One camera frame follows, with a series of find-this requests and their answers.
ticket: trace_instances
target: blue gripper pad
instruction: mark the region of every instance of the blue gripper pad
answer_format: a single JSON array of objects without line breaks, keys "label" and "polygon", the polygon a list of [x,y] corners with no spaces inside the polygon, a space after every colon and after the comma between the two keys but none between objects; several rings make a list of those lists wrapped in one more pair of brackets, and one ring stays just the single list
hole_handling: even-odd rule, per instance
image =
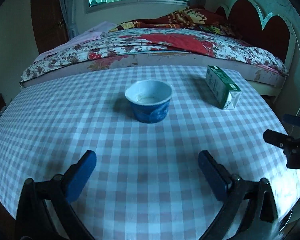
[{"label": "blue gripper pad", "polygon": [[61,187],[69,203],[78,199],[96,164],[97,155],[95,152],[87,151],[77,164],[71,165],[66,171]]},{"label": "blue gripper pad", "polygon": [[291,114],[284,114],[282,117],[284,123],[300,127],[300,117]]},{"label": "blue gripper pad", "polygon": [[224,166],[218,164],[208,151],[199,153],[198,164],[216,199],[225,202],[228,198],[228,191],[232,186],[229,172]]}]

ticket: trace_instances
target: floral bedspread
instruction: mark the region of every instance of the floral bedspread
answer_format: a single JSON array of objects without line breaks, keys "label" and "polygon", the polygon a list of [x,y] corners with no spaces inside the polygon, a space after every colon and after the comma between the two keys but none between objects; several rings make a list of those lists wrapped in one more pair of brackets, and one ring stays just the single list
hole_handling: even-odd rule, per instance
[{"label": "floral bedspread", "polygon": [[188,29],[143,28],[107,33],[98,40],[49,55],[24,70],[21,82],[79,62],[159,50],[188,51],[250,65],[265,65],[282,75],[288,75],[279,58],[241,40]]}]

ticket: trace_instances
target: white headboard frame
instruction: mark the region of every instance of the white headboard frame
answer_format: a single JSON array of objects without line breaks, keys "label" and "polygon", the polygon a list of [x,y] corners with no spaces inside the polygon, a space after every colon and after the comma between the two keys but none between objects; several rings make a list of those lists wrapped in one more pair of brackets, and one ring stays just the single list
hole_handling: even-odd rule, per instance
[{"label": "white headboard frame", "polygon": [[[264,13],[262,12],[260,6],[254,0],[248,0],[248,1],[254,6],[254,8],[257,10],[257,12],[259,14],[262,30],[266,27],[266,24],[268,23],[268,21],[273,16],[279,16],[285,21],[285,23],[286,23],[286,25],[289,29],[289,32],[290,32],[290,39],[289,39],[287,56],[286,56],[286,59],[284,61],[284,64],[285,64],[285,66],[287,67],[287,69],[289,71],[291,63],[292,63],[292,58],[293,58],[293,54],[294,54],[294,51],[295,51],[295,47],[296,47],[296,33],[295,33],[295,31],[292,27],[291,22],[288,20],[287,17],[277,13],[276,11],[269,12],[266,16],[264,16]],[[228,7],[225,4],[220,5],[220,7],[222,7],[225,10],[227,18],[229,17],[229,14],[230,14],[231,9],[232,9],[234,4],[235,4],[235,2],[230,7]]]}]

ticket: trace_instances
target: checkered tablecloth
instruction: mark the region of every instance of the checkered tablecloth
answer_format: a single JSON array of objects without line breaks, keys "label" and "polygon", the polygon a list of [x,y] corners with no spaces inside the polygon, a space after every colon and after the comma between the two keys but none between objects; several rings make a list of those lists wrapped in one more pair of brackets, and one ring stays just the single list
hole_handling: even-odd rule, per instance
[{"label": "checkered tablecloth", "polygon": [[[262,134],[284,129],[238,72],[225,72],[242,90],[233,111],[216,107],[205,67],[105,70],[22,90],[0,119],[0,201],[15,217],[26,178],[51,179],[90,149],[97,166],[72,206],[95,238],[195,240],[222,206],[197,165],[206,149],[230,173],[268,178],[282,218],[300,196],[300,171]],[[144,79],[174,87],[162,122],[133,119],[124,92]]]}]

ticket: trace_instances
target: headboard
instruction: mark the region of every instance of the headboard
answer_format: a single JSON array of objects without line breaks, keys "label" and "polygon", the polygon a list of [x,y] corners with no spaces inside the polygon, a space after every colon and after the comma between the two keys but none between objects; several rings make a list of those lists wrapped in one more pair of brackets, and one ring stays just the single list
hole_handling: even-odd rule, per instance
[{"label": "headboard", "polygon": [[234,24],[242,39],[263,48],[281,59],[289,70],[296,45],[291,22],[283,15],[269,12],[265,17],[253,0],[237,0],[230,8],[221,5],[217,14]]}]

